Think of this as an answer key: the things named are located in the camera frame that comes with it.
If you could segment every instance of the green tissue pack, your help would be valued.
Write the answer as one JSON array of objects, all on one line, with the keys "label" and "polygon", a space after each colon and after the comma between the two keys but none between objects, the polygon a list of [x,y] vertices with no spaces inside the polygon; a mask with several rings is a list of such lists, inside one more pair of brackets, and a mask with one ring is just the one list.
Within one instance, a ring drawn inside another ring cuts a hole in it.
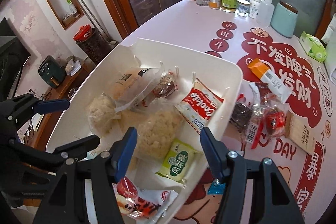
[{"label": "green tissue pack", "polygon": [[299,41],[306,54],[313,59],[323,63],[327,58],[327,52],[318,38],[303,32]]}]

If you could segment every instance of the robotic arm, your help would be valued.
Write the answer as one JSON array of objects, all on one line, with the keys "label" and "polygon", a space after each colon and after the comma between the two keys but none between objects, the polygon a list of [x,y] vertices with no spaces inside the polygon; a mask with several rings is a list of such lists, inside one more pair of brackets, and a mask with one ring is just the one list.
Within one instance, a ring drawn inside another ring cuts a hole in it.
[{"label": "robotic arm", "polygon": [[[135,128],[129,128],[109,151],[84,161],[86,153],[99,145],[95,135],[57,147],[51,154],[18,140],[17,130],[37,112],[68,107],[67,100],[44,102],[32,94],[0,103],[0,189],[11,198],[42,199],[34,224],[89,224],[84,180],[91,179],[98,223],[123,224],[111,183],[126,174],[137,143]],[[304,224],[287,183],[271,159],[246,160],[216,141],[209,128],[202,129],[200,140],[213,176],[227,183],[215,224],[240,223],[247,179],[254,180],[250,224]],[[0,206],[5,223],[19,224],[2,195]]]}]

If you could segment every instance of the white plastic bin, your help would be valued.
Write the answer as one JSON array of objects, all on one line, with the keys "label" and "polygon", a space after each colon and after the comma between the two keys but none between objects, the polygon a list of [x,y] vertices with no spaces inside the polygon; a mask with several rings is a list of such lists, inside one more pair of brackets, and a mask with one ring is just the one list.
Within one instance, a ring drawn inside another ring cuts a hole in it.
[{"label": "white plastic bin", "polygon": [[[94,97],[100,95],[107,87],[111,86],[120,73],[128,68],[139,66],[144,68],[156,68],[163,63],[165,70],[179,67],[181,85],[178,92],[172,94],[171,100],[181,101],[192,87],[193,72],[210,90],[224,98],[224,103],[217,109],[208,124],[216,139],[220,140],[229,122],[234,108],[238,91],[243,79],[240,68],[218,57],[184,47],[167,43],[140,39],[129,47],[118,45],[95,68],[85,80],[76,94],[72,97],[70,107],[59,119],[49,141],[46,151],[53,152],[60,145],[76,141],[91,134],[87,120],[87,106]],[[199,134],[184,122],[182,130],[177,133],[177,138],[202,151]],[[173,189],[179,193],[158,223],[168,223],[187,200],[194,187],[202,177],[207,167],[204,155],[196,157],[186,174],[186,187],[168,178],[155,175],[160,165],[148,164],[138,161],[139,173],[135,173],[133,182],[141,189]],[[94,206],[88,204],[88,213],[94,215]],[[124,218],[127,223],[134,223],[131,218]]]}]

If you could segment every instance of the metal bolt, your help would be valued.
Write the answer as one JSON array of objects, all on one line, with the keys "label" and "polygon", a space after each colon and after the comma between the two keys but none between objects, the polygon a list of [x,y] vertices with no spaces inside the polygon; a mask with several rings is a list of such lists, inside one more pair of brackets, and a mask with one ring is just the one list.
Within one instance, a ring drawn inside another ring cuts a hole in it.
[{"label": "metal bolt", "polygon": [[237,156],[238,156],[236,151],[229,151],[228,155],[229,155],[230,158],[233,158],[233,159],[237,158]]},{"label": "metal bolt", "polygon": [[66,163],[67,165],[72,165],[74,162],[75,162],[75,160],[74,160],[73,158],[67,159],[67,160],[65,161],[65,163]]},{"label": "metal bolt", "polygon": [[67,159],[69,157],[69,154],[66,153],[66,152],[62,152],[61,157],[64,158],[64,159]]},{"label": "metal bolt", "polygon": [[100,156],[105,159],[108,158],[110,156],[110,152],[108,151],[103,151],[102,153],[100,153]]},{"label": "metal bolt", "polygon": [[264,164],[271,165],[272,164],[272,160],[270,158],[265,158],[264,159]]}]

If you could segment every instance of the pink tablecloth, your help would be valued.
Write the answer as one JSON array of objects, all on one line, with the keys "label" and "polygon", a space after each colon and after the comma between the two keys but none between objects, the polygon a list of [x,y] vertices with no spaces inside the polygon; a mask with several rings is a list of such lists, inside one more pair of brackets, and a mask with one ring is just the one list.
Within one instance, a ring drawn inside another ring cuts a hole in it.
[{"label": "pink tablecloth", "polygon": [[[260,29],[256,20],[184,0],[161,12],[128,36],[123,45],[136,37],[157,40],[208,52],[237,63],[246,81],[258,81],[247,64],[260,58],[293,92],[290,109],[307,122],[316,134],[314,156],[306,154],[284,137],[265,141],[262,135],[256,149],[244,148],[247,159],[271,157],[292,190],[307,224],[315,223],[336,193],[336,135],[332,134],[332,97],[336,87],[329,81],[324,65],[308,57],[298,38],[285,38],[271,27]],[[241,150],[238,134],[228,128],[223,141],[229,149]],[[211,176],[205,174],[189,203],[171,221],[177,224],[209,224],[213,221],[221,196],[206,195]],[[248,223],[252,197],[248,182],[242,223]]]}]

